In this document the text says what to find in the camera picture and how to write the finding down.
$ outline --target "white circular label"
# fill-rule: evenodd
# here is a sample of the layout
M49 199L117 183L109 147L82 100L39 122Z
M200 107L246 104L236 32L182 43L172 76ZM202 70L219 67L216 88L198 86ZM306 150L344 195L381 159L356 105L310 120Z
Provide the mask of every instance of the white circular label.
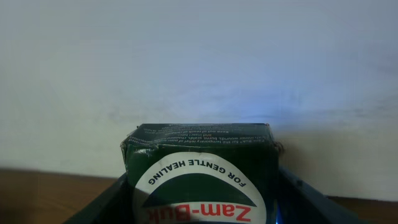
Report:
M266 205L232 163L210 153L176 152L139 179L132 207L136 223L265 223Z

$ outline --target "white wall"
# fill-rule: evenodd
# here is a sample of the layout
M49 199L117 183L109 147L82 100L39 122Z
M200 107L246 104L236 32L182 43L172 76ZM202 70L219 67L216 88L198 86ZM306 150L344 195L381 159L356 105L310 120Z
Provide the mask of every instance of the white wall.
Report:
M0 1L0 166L117 177L138 124L262 122L321 192L398 200L397 7Z

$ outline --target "brown wooden table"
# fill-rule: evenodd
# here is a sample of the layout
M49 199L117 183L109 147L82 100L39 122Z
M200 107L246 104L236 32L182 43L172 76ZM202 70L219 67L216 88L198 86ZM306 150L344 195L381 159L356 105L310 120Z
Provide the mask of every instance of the brown wooden table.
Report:
M115 181L99 177L0 170L0 223L62 223ZM398 223L398 202L331 199L373 223Z

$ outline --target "wooden surface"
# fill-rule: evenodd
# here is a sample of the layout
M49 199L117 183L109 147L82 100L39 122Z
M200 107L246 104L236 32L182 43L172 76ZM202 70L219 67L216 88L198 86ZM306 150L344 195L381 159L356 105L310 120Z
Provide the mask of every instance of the wooden surface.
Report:
M0 223L62 223L115 181L98 177L0 170ZM373 223L398 223L397 202L331 199Z

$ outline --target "green box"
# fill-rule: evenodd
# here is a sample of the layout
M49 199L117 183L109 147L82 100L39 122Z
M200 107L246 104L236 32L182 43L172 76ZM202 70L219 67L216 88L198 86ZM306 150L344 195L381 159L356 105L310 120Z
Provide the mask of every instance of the green box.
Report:
M142 124L121 144L136 223L275 223L268 124Z

